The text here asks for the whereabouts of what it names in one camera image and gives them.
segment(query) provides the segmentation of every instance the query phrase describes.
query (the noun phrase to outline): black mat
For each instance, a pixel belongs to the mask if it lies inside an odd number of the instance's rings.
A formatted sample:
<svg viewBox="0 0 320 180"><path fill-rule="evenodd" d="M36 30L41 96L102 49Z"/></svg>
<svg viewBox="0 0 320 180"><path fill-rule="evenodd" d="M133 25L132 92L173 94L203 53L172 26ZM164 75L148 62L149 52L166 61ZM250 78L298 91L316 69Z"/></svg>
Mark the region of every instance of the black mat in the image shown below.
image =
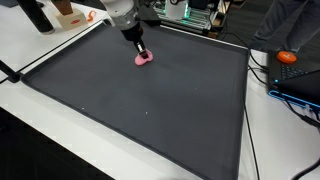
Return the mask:
<svg viewBox="0 0 320 180"><path fill-rule="evenodd" d="M155 59L137 67L100 25L22 80L204 179L237 179L246 50L161 27L144 41Z"/></svg>
<svg viewBox="0 0 320 180"><path fill-rule="evenodd" d="M16 0L0 0L0 5L11 8L11 7L17 6L18 2Z"/></svg>

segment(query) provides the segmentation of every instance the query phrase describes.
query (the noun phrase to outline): white table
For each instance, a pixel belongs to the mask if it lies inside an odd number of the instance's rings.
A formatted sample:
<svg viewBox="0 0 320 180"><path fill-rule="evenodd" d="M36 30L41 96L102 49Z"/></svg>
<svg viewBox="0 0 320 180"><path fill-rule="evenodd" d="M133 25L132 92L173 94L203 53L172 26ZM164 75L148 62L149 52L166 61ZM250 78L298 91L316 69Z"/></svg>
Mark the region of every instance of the white table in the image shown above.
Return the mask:
<svg viewBox="0 0 320 180"><path fill-rule="evenodd" d="M7 8L0 5L0 60L14 71L25 67L107 15L106 11L73 3L72 7L81 10L85 16L91 10L96 11L97 15L88 25L64 31L53 16L58 12L54 5L48 0L40 1L45 4L42 10L55 28L55 33L51 35L41 35L20 6ZM0 71L0 81L6 77Z"/></svg>
<svg viewBox="0 0 320 180"><path fill-rule="evenodd" d="M22 72L31 70L77 38ZM266 60L264 53L255 51L253 55L259 62ZM11 84L6 81L0 85L0 106L115 179L199 179L149 149L21 82ZM319 132L299 120L282 102L269 97L265 87L251 73L248 76L247 108L262 180L290 179L318 159ZM316 180L319 177L320 169L317 169L305 179ZM239 179L257 179L246 121L242 133Z"/></svg>

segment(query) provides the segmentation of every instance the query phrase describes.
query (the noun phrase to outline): orange object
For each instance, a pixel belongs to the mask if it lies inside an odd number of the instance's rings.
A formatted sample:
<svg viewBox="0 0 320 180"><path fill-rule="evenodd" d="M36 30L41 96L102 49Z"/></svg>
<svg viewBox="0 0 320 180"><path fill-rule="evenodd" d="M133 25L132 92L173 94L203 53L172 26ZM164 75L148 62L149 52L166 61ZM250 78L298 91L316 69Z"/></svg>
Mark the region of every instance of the orange object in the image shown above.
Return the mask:
<svg viewBox="0 0 320 180"><path fill-rule="evenodd" d="M88 22L91 22L93 21L93 18L96 16L96 12L94 10L90 11L89 14L88 14Z"/></svg>
<svg viewBox="0 0 320 180"><path fill-rule="evenodd" d="M277 55L279 61L285 64L293 64L297 61L297 57L291 52L280 51Z"/></svg>

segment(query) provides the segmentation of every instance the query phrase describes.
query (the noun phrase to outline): pink sponge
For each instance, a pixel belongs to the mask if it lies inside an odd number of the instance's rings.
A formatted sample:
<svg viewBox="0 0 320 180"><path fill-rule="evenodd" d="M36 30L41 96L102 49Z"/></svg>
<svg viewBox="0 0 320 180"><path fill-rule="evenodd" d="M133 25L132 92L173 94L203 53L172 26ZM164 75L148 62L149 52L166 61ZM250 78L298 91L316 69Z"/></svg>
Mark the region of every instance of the pink sponge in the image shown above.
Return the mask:
<svg viewBox="0 0 320 180"><path fill-rule="evenodd" d="M144 59L142 56L140 56L138 54L138 56L136 57L135 59L135 63L137 66L142 66L144 65L145 63L149 62L149 61L152 61L153 60L153 54L152 52L150 52L148 49L146 50L147 51L147 54L148 54L148 58Z"/></svg>

